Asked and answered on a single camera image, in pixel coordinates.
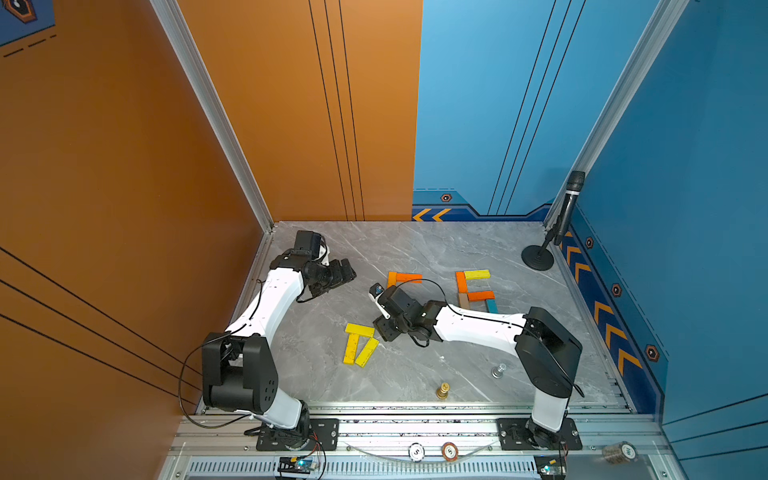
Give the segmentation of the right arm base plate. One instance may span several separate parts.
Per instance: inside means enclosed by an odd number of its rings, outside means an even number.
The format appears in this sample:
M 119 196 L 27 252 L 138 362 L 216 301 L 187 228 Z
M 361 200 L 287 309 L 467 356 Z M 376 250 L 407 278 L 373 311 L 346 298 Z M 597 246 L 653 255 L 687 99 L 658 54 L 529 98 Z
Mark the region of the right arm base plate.
M 557 432 L 537 425 L 531 418 L 499 418 L 496 425 L 499 442 L 504 451 L 583 449 L 580 433 L 571 418 L 565 418 Z

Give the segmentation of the yellow block horizontal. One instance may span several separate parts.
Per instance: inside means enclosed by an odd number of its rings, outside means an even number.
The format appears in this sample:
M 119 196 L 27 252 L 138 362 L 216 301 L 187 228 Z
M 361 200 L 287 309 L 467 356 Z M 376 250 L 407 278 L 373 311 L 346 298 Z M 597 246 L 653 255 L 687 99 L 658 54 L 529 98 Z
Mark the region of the yellow block horizontal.
M 372 338 L 375 335 L 375 329 L 373 327 L 352 323 L 348 323 L 346 325 L 345 332 L 347 334 L 358 335 L 366 338 Z

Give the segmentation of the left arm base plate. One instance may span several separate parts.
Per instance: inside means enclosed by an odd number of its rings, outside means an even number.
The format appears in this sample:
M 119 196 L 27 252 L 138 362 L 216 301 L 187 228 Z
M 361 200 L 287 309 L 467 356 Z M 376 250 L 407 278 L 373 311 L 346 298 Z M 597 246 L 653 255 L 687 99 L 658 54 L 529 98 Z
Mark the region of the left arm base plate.
M 339 420 L 336 418 L 311 419 L 306 434 L 262 427 L 256 450 L 260 452 L 298 451 L 309 452 L 315 448 L 335 451 L 339 438 Z

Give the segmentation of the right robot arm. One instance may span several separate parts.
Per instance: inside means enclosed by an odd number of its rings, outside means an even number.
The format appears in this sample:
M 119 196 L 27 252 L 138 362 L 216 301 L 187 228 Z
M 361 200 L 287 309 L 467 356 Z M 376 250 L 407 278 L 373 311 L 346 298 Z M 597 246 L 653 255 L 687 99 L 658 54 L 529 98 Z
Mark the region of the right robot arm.
M 476 312 L 445 301 L 425 304 L 397 287 L 376 285 L 369 297 L 380 311 L 373 325 L 391 342 L 409 336 L 420 347 L 433 342 L 463 342 L 499 350 L 518 358 L 535 388 L 524 431 L 534 449 L 556 450 L 572 394 L 582 344 L 547 310 L 532 307 L 521 314 Z

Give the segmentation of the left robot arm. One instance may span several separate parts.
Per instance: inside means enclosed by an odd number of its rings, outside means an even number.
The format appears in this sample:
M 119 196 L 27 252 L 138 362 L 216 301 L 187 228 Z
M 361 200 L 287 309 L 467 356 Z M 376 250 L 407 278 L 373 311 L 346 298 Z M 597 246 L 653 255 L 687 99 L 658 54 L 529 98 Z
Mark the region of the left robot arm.
M 280 388 L 271 343 L 304 291 L 315 299 L 355 278 L 347 259 L 328 261 L 295 252 L 278 256 L 243 314 L 203 342 L 203 403 L 252 415 L 278 442 L 290 449 L 304 447 L 311 435 L 308 407 Z

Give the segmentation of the beige block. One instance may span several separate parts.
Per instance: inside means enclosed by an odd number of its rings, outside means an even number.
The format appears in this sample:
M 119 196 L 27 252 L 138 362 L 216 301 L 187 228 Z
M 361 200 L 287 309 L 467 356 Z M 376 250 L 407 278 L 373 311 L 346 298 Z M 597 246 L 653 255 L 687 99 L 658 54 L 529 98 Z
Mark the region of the beige block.
M 459 307 L 464 310 L 469 310 L 471 305 L 469 302 L 469 297 L 467 293 L 459 293 L 458 294 L 458 302 Z

